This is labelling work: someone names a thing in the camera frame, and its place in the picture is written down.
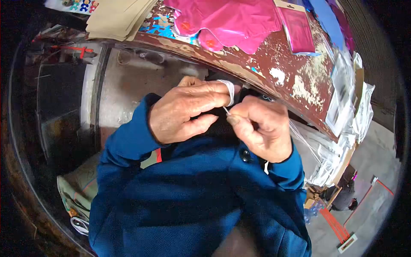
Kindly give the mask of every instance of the pink foil paper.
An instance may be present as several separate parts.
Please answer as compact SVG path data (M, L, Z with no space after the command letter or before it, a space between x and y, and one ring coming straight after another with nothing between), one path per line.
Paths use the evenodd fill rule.
M282 28L272 0L164 0L164 4L178 10L177 32L193 36L202 30L200 44L210 51L236 45L253 54L270 32Z

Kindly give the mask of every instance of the jacket sleeve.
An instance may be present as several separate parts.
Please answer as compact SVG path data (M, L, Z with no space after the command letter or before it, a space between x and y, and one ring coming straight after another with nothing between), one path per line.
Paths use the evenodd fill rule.
M284 190L301 189L304 185L304 170L301 157L292 140L291 143L293 145L293 152L288 159L281 163L268 164L269 177Z
M121 125L106 141L97 167L98 194L119 192L140 169L140 163L161 146L151 134L147 114L160 99L148 94L133 113L133 118Z

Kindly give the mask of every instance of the blue fabric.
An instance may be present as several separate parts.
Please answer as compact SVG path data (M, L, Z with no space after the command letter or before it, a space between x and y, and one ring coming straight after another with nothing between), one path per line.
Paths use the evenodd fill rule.
M310 256L304 223L301 158L269 165L244 162L241 141L195 137L144 170L159 145L147 113L160 97L147 95L133 119L106 142L97 168L89 240L99 256L210 256L240 216L251 222L258 249L269 256Z
M344 35L341 32L337 18L326 0L309 0L314 8L316 19L321 27L330 36L332 44L343 50Z

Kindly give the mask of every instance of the hand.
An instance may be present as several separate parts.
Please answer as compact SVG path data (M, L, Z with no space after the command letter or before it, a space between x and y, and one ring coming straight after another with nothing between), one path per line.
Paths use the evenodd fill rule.
M287 108L276 102L267 102L246 96L227 116L237 137L257 156L277 163L292 153ZM258 123L254 130L252 122Z
M218 117L204 114L215 107L230 103L227 86L218 81L200 81L185 76L152 107L148 124L153 136L161 144L185 141L208 130Z

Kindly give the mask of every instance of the brown painted surface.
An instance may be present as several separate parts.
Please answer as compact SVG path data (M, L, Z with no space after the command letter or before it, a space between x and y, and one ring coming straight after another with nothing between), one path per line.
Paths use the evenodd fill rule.
M173 13L174 10L159 1L143 24L143 27L150 28L151 33L138 32L133 42L120 44L124 47L160 48L233 74L250 82L262 93L278 98L291 111L337 140L324 124L334 90L330 78L333 63L326 50L327 35L311 14L308 17L314 45L316 52L321 53L317 57L292 55L284 31L272 32L253 55L237 47L225 47L218 53L209 52L166 29L173 25ZM157 26L153 30L153 25L160 25L160 28Z

